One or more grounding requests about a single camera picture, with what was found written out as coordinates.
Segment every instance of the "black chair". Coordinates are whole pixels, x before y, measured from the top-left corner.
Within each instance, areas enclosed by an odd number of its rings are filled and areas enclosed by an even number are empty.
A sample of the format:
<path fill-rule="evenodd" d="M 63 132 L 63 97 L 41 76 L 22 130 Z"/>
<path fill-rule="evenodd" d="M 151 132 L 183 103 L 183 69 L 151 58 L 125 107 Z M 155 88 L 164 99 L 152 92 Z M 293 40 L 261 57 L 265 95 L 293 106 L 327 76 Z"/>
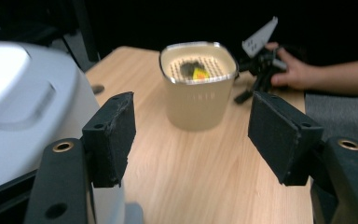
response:
<path fill-rule="evenodd" d="M 32 4 L 28 2 L 0 1 L 0 41 L 49 47 L 54 40 L 60 39 L 77 66 L 81 68 L 65 39 L 65 34 L 69 31 L 56 25 L 59 21 L 49 15 L 50 10 L 42 1 L 34 0 Z"/>

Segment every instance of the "wooden table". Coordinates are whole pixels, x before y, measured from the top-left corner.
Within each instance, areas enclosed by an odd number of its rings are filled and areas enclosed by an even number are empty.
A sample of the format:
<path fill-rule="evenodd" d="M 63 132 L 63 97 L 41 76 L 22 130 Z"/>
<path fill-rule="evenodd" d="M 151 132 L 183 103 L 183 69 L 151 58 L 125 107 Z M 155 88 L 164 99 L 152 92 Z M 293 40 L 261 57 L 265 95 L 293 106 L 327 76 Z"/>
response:
<path fill-rule="evenodd" d="M 115 49 L 86 76 L 105 87 L 96 95 L 100 105 L 134 92 L 137 133 L 123 185 L 126 202 L 142 206 L 145 224 L 312 223 L 310 183 L 280 185 L 247 136 L 252 101 L 233 99 L 252 85 L 249 73 L 235 81 L 222 122 L 202 132 L 168 121 L 157 51 Z M 273 93 L 304 112 L 302 92 Z"/>

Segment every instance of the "gray mat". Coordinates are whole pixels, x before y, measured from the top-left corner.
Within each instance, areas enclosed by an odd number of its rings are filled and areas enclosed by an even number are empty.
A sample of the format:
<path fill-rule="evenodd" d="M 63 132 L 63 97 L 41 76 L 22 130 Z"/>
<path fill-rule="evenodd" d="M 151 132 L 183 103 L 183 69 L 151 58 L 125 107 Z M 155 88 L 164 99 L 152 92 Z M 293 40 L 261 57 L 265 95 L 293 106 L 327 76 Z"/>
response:
<path fill-rule="evenodd" d="M 358 140 L 358 97 L 307 93 L 305 110 L 324 127 L 322 140 L 333 136 Z"/>

